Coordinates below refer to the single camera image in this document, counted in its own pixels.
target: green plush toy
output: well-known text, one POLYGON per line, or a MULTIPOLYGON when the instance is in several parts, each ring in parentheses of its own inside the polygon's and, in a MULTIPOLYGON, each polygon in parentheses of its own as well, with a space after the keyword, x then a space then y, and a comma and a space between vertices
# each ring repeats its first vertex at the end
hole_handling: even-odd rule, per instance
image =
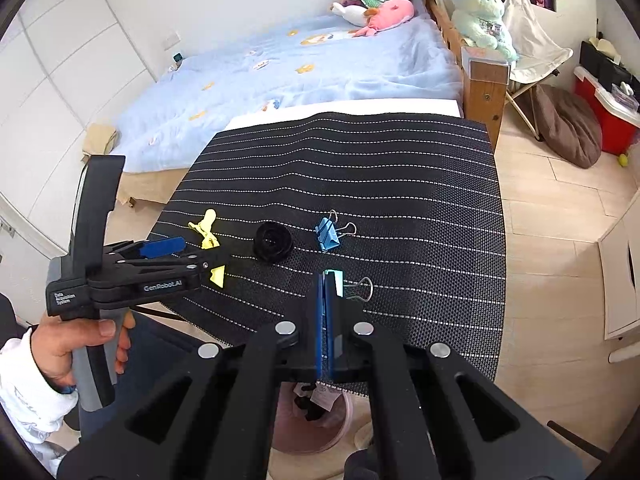
POLYGON ((504 25, 501 0, 451 0, 456 10, 451 21, 470 46, 497 50, 509 62, 517 61, 511 34, 504 25))

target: dark blue pants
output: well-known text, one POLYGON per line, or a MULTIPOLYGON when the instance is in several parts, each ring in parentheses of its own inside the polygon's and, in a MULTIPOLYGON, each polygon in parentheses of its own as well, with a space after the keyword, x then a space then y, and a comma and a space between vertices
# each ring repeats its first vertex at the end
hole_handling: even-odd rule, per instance
POLYGON ((131 348, 126 371, 118 377, 116 400, 96 412, 80 408, 83 437, 99 430, 120 410, 140 400, 167 371, 177 365, 202 341, 153 319, 134 313, 136 327, 129 331, 131 348))

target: red storage box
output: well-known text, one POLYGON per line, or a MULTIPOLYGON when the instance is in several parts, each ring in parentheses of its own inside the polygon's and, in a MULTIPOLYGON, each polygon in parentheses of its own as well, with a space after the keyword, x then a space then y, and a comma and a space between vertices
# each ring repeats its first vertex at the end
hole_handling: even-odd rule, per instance
POLYGON ((576 67, 574 73, 575 93, 589 103, 602 127, 602 150, 614 155, 626 153, 640 128, 640 114, 623 107, 583 67, 576 67))

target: brown bean bag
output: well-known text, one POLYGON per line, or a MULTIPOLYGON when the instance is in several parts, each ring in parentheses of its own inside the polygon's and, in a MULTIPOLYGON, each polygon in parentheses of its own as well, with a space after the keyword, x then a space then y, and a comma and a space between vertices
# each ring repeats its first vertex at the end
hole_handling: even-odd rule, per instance
POLYGON ((602 153, 602 129, 580 96, 549 85, 534 86, 516 101, 558 155, 580 168, 593 166, 602 153))

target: hand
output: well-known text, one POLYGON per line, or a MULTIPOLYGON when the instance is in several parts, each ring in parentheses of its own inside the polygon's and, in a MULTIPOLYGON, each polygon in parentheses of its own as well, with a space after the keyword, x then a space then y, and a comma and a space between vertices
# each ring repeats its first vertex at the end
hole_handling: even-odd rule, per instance
MULTIPOLYGON (((124 373, 129 359, 127 350, 131 348, 129 329, 135 327, 136 320, 127 311, 116 350, 115 370, 124 373)), ((59 317, 40 320, 37 330, 31 335, 31 354, 42 375, 56 386, 75 386, 71 373, 71 352, 83 346, 96 346, 109 342, 115 336, 116 325, 111 319, 74 319, 61 321, 59 317)))

